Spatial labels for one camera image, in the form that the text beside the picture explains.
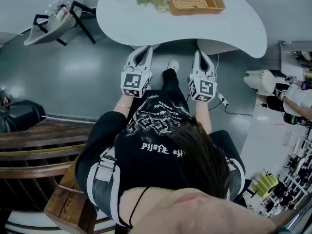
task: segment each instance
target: black cord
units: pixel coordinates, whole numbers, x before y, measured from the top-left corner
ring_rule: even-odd
[[[209,109],[209,111],[212,110],[212,109],[215,109],[215,108],[218,107],[221,103],[222,103],[222,101],[220,101],[219,104],[218,104],[217,106],[215,106],[215,107]]]
[[[226,107],[224,108],[224,111],[227,113],[227,114],[229,114],[229,115],[243,115],[243,116],[251,116],[251,117],[254,117],[253,115],[251,115],[251,114],[240,114],[240,113],[229,113],[229,112],[227,112],[226,111]]]
[[[144,191],[141,193],[141,196],[138,198],[135,207],[134,207],[133,210],[132,210],[132,213],[131,213],[130,218],[129,218],[129,225],[130,225],[131,227],[133,227],[133,225],[132,225],[132,223],[131,223],[131,218],[132,218],[132,216],[133,216],[133,213],[135,213],[135,210],[136,210],[136,208],[137,208],[137,205],[138,205],[138,203],[140,202],[140,200],[141,200],[143,194],[144,194],[144,193],[147,191],[147,189],[149,189],[149,188],[150,188],[150,186],[148,186],[148,187],[146,187],[146,188],[144,189]]]

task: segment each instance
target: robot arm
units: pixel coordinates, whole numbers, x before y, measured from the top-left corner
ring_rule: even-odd
[[[189,90],[192,100],[208,103],[215,97],[215,66],[201,50],[197,50],[190,74]]]
[[[153,48],[143,46],[134,50],[121,73],[121,91],[125,96],[141,98],[152,78]]]

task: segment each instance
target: woven box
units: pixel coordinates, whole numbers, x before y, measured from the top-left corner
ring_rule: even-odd
[[[223,0],[169,0],[174,16],[194,14],[218,14],[225,9]]]

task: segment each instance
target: curved white table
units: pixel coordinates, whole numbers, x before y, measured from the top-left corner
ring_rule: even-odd
[[[207,54],[240,49],[252,57],[262,57],[267,35],[258,14],[245,0],[224,0],[226,9],[217,15],[171,15],[137,0],[99,0],[97,21],[112,40],[125,45],[154,45],[178,39],[198,41]]]

